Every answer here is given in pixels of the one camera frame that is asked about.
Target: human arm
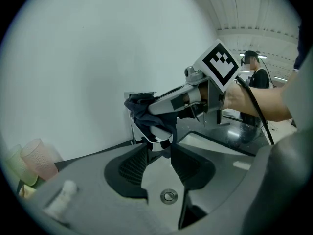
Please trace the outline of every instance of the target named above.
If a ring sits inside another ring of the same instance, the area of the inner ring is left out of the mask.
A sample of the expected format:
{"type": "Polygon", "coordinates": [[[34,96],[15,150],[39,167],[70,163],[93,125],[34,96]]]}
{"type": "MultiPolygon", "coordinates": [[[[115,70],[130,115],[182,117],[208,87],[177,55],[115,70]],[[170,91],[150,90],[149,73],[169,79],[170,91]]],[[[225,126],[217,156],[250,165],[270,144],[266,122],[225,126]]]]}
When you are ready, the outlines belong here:
{"type": "MultiPolygon", "coordinates": [[[[296,76],[297,73],[292,72],[288,82],[280,88],[258,89],[250,87],[266,120],[279,122],[291,118],[288,108],[282,101],[281,93],[296,76]]],[[[208,100],[207,83],[200,84],[199,91],[201,99],[208,100]]],[[[259,116],[246,90],[235,83],[230,84],[227,88],[222,109],[233,109],[255,117],[259,116]]]]}

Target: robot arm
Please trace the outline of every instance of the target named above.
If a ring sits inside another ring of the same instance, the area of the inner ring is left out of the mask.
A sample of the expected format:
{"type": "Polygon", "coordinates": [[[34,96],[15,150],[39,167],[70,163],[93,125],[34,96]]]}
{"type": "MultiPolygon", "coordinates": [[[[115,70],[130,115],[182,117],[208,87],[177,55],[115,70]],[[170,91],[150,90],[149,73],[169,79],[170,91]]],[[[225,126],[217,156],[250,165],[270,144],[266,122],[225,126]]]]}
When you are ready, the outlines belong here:
{"type": "Polygon", "coordinates": [[[193,66],[185,69],[186,83],[162,95],[148,110],[152,115],[158,115],[181,111],[195,104],[204,104],[204,114],[219,110],[224,93],[238,72],[236,59],[218,39],[193,66]],[[203,82],[208,83],[208,102],[201,102],[198,86],[203,82]],[[188,104],[183,100],[185,94],[189,96],[188,104]]]}
{"type": "MultiPolygon", "coordinates": [[[[216,128],[220,124],[221,111],[219,111],[224,102],[224,94],[239,72],[239,65],[232,54],[226,49],[224,44],[217,39],[213,45],[198,58],[193,66],[187,67],[184,71],[186,82],[184,85],[177,87],[163,95],[161,95],[154,103],[149,105],[148,111],[152,115],[159,115],[171,112],[183,111],[186,108],[191,108],[193,117],[202,123],[205,127],[216,128]],[[201,101],[199,85],[207,82],[208,84],[208,101],[201,101]],[[189,103],[184,101],[184,96],[188,95],[189,103]]],[[[126,93],[126,98],[134,93],[126,93]]],[[[146,93],[135,95],[138,99],[146,96],[146,93]]],[[[155,136],[153,140],[149,140],[140,129],[136,126],[130,113],[132,130],[137,133],[139,138],[146,138],[153,144],[152,150],[159,151],[159,142],[169,140],[172,143],[172,137],[167,140],[160,139],[160,133],[164,132],[162,136],[169,136],[164,130],[154,128],[150,131],[155,136]]]]}

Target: dark cloth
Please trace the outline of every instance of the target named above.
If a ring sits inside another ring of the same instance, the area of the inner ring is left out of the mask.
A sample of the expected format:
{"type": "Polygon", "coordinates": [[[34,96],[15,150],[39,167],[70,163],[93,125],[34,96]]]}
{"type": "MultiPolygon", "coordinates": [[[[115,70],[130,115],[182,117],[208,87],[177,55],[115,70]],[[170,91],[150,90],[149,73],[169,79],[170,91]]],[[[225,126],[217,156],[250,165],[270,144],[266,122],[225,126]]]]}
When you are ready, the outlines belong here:
{"type": "Polygon", "coordinates": [[[173,143],[177,141],[177,112],[165,113],[159,115],[151,115],[148,112],[148,107],[152,104],[157,98],[149,97],[144,99],[135,99],[133,96],[126,99],[124,105],[129,109],[134,117],[135,124],[139,127],[142,133],[146,137],[152,137],[149,127],[157,126],[160,128],[165,128],[173,134],[173,143]]]}
{"type": "MultiPolygon", "coordinates": [[[[267,89],[269,87],[269,78],[266,70],[261,69],[255,72],[251,77],[249,86],[254,88],[267,89]]],[[[260,118],[243,112],[240,113],[240,116],[243,120],[243,123],[255,127],[258,127],[261,122],[260,118]]]]}
{"type": "Polygon", "coordinates": [[[294,62],[293,68],[300,69],[313,43],[312,26],[309,22],[301,22],[299,26],[298,56],[294,62]]]}

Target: person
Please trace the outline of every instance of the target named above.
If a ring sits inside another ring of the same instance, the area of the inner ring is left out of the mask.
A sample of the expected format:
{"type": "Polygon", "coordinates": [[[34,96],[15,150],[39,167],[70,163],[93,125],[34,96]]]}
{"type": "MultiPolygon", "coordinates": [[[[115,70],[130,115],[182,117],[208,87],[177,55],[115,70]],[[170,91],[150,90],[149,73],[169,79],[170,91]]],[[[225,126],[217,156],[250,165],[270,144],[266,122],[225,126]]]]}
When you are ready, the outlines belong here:
{"type": "MultiPolygon", "coordinates": [[[[313,34],[310,22],[305,23],[302,21],[299,27],[298,40],[298,57],[296,58],[293,66],[294,69],[291,72],[287,83],[282,87],[272,89],[260,89],[254,87],[250,88],[259,104],[264,118],[268,121],[279,122],[291,118],[291,114],[287,106],[283,103],[281,94],[297,77],[297,73],[311,49],[313,43],[313,34]]],[[[201,94],[201,99],[208,100],[207,82],[199,85],[199,91],[201,94]]],[[[241,85],[236,83],[230,84],[226,89],[225,100],[222,109],[233,109],[253,115],[255,117],[259,116],[247,91],[241,85]]]]}
{"type": "MultiPolygon", "coordinates": [[[[261,67],[260,59],[256,52],[247,50],[244,55],[244,66],[246,70],[253,71],[249,86],[260,89],[269,88],[269,78],[266,70],[261,67]]],[[[250,114],[241,112],[240,116],[243,123],[249,124],[255,127],[260,125],[260,118],[252,116],[250,114]]]]}

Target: black shirt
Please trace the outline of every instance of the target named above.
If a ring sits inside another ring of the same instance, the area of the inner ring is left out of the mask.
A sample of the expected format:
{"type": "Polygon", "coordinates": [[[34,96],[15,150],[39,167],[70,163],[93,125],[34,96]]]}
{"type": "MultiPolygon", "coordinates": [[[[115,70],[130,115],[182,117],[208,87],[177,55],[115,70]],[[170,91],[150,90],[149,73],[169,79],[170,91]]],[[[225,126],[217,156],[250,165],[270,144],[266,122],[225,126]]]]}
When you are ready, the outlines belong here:
{"type": "Polygon", "coordinates": [[[266,70],[261,69],[253,73],[249,86],[254,88],[267,89],[269,87],[269,78],[266,70]]]}
{"type": "MultiPolygon", "coordinates": [[[[269,87],[269,78],[268,74],[265,69],[257,70],[255,73],[253,73],[250,83],[250,87],[260,88],[260,89],[267,89],[269,87]]],[[[258,117],[246,114],[241,112],[241,118],[243,120],[243,123],[253,125],[255,127],[258,127],[260,123],[260,119],[258,117]]]]}

